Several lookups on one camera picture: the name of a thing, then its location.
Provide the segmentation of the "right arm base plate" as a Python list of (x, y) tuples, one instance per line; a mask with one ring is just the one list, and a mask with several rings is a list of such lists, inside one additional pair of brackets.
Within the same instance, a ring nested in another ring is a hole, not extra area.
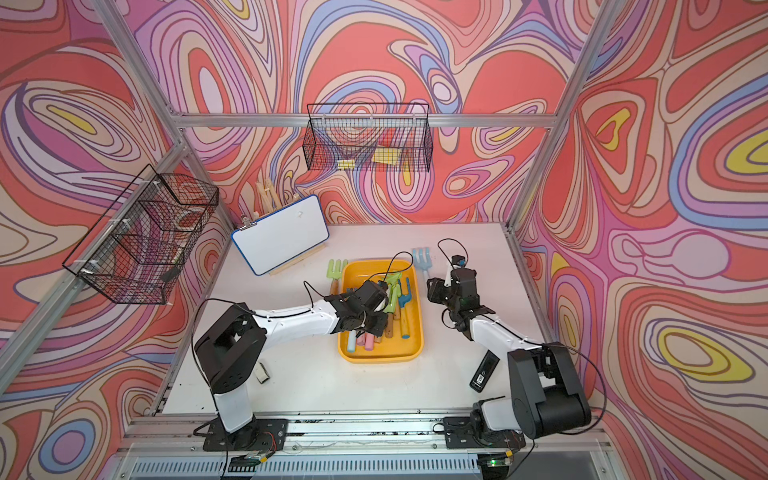
[(515, 430), (494, 431), (469, 416), (448, 416), (440, 421), (445, 446), (459, 449), (505, 449), (517, 452), (526, 446), (525, 437)]

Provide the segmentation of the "green hand fork wooden handle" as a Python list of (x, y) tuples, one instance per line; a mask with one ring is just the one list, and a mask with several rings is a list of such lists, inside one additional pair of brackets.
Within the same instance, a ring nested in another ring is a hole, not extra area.
[(386, 338), (392, 338), (394, 334), (394, 314), (387, 314), (387, 323), (384, 330), (384, 336)]

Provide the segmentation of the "green three-prong rake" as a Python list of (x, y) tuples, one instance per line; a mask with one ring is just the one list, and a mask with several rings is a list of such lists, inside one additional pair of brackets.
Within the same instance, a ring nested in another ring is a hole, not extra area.
[(401, 273), (388, 274), (385, 278), (377, 282), (382, 289), (385, 289), (386, 293), (386, 300), (382, 301), (377, 307), (377, 312), (384, 312), (387, 314), (395, 312), (395, 305), (402, 293), (400, 284), (401, 276)]

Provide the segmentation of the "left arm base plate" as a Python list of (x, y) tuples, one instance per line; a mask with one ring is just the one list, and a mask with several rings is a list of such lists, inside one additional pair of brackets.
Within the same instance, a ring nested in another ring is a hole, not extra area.
[(235, 433), (228, 433), (215, 418), (204, 434), (204, 451), (281, 451), (287, 436), (287, 419), (253, 419)]

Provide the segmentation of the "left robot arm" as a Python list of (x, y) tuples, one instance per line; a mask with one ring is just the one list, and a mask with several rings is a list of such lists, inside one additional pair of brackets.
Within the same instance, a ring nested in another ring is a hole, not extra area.
[(254, 421), (247, 381), (263, 350), (343, 332), (381, 336), (388, 301), (382, 280), (366, 280), (350, 292), (282, 310), (254, 310), (229, 301), (227, 310), (192, 347), (224, 431), (235, 434)]

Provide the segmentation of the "yellow plastic storage tray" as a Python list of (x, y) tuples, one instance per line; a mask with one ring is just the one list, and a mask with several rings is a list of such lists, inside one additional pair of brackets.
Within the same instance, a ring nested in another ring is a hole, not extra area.
[[(370, 275), (375, 273), (385, 273), (389, 265), (386, 259), (365, 259), (355, 260), (348, 263), (344, 268), (343, 277), (340, 280), (340, 289), (345, 293), (349, 289), (355, 289), (362, 285)], [(419, 286), (421, 275), (418, 274), (413, 266), (408, 270), (407, 260), (397, 259), (392, 263), (390, 274), (401, 271), (401, 289), (405, 291), (405, 279), (410, 279), (412, 291), (412, 300), (407, 305), (408, 317), (411, 328), (411, 336), (407, 340), (401, 338), (399, 317), (394, 318), (394, 334), (392, 338), (385, 336), (375, 342), (372, 351), (365, 351), (362, 346), (357, 345), (354, 353), (347, 352), (347, 340), (349, 332), (343, 332), (338, 336), (337, 346), (339, 355), (351, 363), (356, 364), (387, 364), (397, 362), (408, 362), (418, 357), (424, 347), (424, 330), (422, 325), (421, 306), (423, 301), (419, 294), (424, 288)]]

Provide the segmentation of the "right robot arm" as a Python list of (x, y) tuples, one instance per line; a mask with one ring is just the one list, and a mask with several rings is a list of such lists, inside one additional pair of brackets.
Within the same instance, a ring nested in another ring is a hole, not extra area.
[(591, 408), (568, 347), (531, 340), (504, 324), (481, 303), (473, 269), (454, 268), (447, 279), (429, 278), (426, 286), (428, 300), (447, 310), (458, 332), (507, 362), (509, 394), (473, 408), (482, 429), (537, 439), (591, 424)]

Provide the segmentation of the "green rake wooden handle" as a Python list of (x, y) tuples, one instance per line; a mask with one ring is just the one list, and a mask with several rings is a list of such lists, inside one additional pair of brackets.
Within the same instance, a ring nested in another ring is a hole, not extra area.
[(331, 259), (328, 262), (326, 277), (331, 281), (330, 294), (338, 295), (340, 292), (340, 280), (343, 277), (344, 268), (348, 265), (346, 259)]

